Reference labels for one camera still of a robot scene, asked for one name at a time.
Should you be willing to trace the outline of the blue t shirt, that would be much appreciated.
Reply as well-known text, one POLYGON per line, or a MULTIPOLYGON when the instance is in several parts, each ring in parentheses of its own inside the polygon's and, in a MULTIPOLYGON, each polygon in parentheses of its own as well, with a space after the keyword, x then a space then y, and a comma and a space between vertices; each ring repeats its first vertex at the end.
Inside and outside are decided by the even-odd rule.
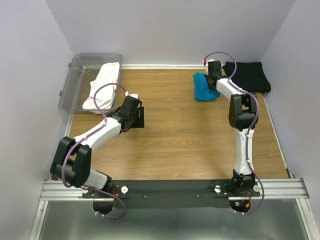
POLYGON ((211 102, 218 99, 221 94, 209 88, 204 73, 197 72, 193 75, 194 99, 197 102, 211 102))

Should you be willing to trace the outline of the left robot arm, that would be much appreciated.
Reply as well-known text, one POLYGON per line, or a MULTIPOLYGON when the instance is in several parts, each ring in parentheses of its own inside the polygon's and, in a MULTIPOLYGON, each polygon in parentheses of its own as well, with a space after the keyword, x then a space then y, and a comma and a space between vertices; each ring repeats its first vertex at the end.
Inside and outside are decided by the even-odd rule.
POLYGON ((124 98, 120 107, 110 112, 86 133, 75 138, 63 137, 54 155, 50 173, 64 179, 67 187, 90 187, 101 198, 112 191, 112 178, 91 168, 92 154, 111 138, 130 129, 144 128, 144 107, 138 94, 124 98))

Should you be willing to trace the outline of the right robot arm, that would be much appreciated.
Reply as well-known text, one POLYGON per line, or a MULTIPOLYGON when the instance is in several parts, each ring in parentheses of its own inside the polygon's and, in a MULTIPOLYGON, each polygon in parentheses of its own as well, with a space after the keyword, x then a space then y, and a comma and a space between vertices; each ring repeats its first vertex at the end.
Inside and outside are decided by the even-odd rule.
POLYGON ((229 100, 228 121, 235 132, 235 166, 230 180, 230 191, 241 196, 253 189, 256 176, 253 167, 253 135, 259 118, 257 97, 237 86, 221 71, 206 73, 211 90, 217 90, 229 100))

